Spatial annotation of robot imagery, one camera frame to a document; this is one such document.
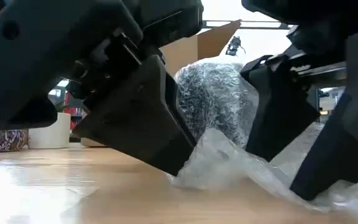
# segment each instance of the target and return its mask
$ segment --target screw hole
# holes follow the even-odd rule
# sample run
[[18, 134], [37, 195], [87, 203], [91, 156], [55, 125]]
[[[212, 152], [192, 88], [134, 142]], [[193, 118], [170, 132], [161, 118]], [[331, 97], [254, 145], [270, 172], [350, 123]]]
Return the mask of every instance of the screw hole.
[[18, 23], [14, 21], [7, 21], [2, 27], [2, 35], [8, 40], [16, 39], [20, 34]]

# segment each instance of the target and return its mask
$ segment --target bubble wrap bundle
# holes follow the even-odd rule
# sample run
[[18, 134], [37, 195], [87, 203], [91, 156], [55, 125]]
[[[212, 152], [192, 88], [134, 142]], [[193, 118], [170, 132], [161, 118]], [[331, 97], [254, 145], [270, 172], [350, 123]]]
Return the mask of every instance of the bubble wrap bundle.
[[226, 55], [202, 59], [175, 75], [179, 108], [196, 139], [215, 128], [245, 149], [259, 97], [241, 78], [243, 67], [237, 57]]
[[249, 178], [270, 194], [306, 208], [358, 214], [358, 184], [337, 182], [312, 202], [289, 189], [322, 124], [312, 123], [270, 163], [245, 152], [258, 94], [239, 76], [243, 66], [236, 57], [225, 56], [200, 60], [177, 73], [178, 103], [198, 144], [178, 176], [168, 175], [170, 183], [222, 190]]

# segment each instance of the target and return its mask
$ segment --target wooden table surface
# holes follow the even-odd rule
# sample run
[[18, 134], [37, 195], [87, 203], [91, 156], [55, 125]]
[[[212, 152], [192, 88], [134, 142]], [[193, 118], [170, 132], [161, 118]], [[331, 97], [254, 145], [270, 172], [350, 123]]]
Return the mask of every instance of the wooden table surface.
[[309, 211], [244, 180], [238, 189], [178, 189], [108, 148], [0, 153], [0, 223], [358, 223]]

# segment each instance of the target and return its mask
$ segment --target cardboard box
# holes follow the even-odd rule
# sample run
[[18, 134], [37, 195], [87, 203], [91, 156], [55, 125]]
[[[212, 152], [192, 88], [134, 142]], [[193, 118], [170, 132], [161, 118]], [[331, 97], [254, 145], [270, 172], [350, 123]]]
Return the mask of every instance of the cardboard box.
[[[190, 63], [218, 56], [240, 26], [241, 21], [230, 22], [161, 47], [168, 73], [174, 76], [179, 69]], [[81, 138], [81, 144], [89, 147], [103, 147], [102, 144], [86, 138]]]

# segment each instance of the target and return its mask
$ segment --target clear plastic sheet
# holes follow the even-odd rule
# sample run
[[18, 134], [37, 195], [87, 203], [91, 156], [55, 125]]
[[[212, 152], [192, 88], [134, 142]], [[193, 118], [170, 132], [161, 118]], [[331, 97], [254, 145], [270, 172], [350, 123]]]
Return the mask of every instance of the clear plastic sheet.
[[235, 57], [216, 57], [200, 60], [177, 73], [180, 108], [199, 141], [178, 176], [168, 176], [171, 184], [221, 190], [250, 178], [270, 194], [307, 208], [358, 214], [358, 184], [339, 181], [312, 202], [289, 189], [322, 124], [311, 124], [270, 163], [245, 152], [258, 95], [239, 76], [243, 66]]

